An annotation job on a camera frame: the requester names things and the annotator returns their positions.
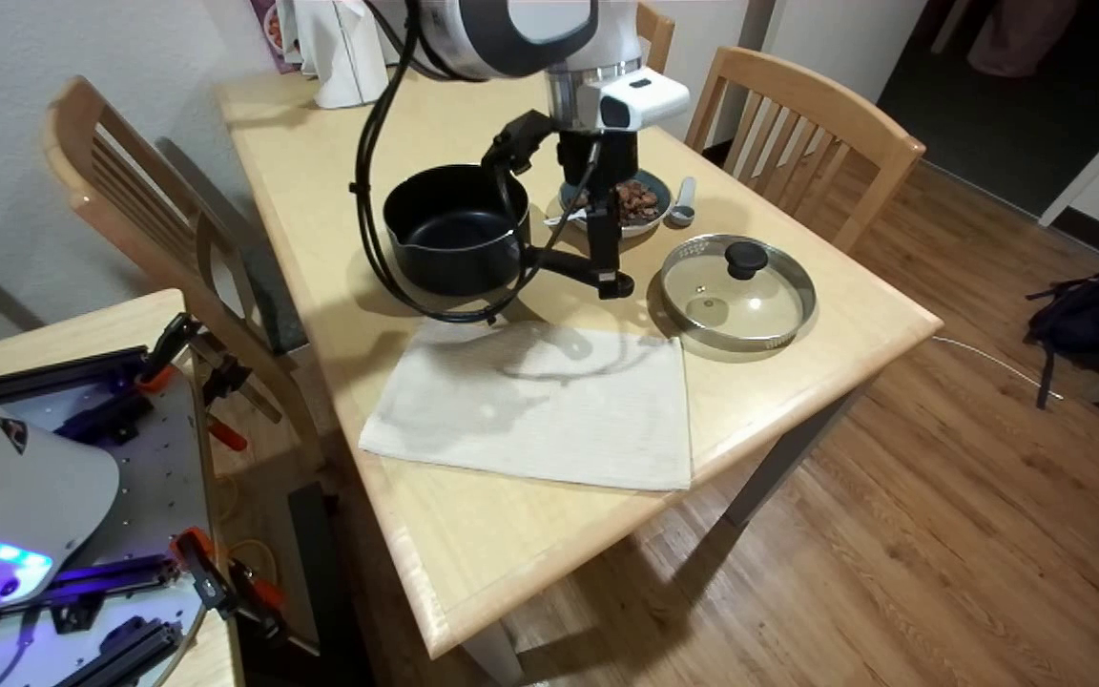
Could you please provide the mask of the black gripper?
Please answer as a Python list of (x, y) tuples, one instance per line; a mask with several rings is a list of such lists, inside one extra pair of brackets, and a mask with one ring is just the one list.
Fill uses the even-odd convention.
[(599, 282), (620, 278), (621, 203), (620, 185), (638, 177), (634, 133), (557, 133), (560, 203), (587, 208), (587, 254)]

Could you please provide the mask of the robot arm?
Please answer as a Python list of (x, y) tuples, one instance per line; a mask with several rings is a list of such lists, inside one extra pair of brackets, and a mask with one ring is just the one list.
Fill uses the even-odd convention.
[(451, 81), (550, 77), (550, 111), (513, 123), (481, 167), (517, 172), (557, 139), (569, 191), (587, 208), (584, 278), (630, 293), (620, 273), (620, 186), (638, 177), (638, 130), (682, 98), (641, 59), (638, 0), (411, 0), (424, 59)]

